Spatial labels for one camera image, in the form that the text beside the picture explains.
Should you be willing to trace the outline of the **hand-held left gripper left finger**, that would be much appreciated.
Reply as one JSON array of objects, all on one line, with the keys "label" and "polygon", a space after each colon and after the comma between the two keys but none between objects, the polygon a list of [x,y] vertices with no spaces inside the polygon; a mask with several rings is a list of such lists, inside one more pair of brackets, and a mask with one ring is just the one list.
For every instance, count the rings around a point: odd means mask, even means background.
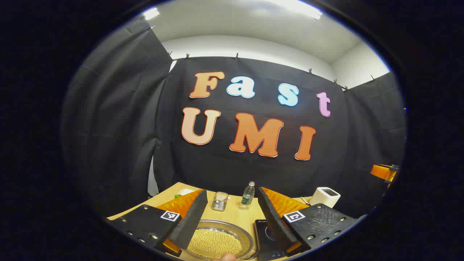
[{"label": "hand-held left gripper left finger", "polygon": [[187,249],[207,203],[207,191],[199,189],[157,207],[143,204],[107,223],[149,250],[179,257]]}]

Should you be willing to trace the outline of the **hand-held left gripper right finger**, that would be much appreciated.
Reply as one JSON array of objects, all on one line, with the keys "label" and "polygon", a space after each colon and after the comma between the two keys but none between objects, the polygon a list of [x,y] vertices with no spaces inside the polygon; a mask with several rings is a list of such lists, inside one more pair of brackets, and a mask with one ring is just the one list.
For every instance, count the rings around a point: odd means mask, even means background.
[{"label": "hand-held left gripper right finger", "polygon": [[257,189],[257,201],[278,249],[288,257],[318,250],[366,218],[353,218],[323,203],[308,206],[264,187]]}]

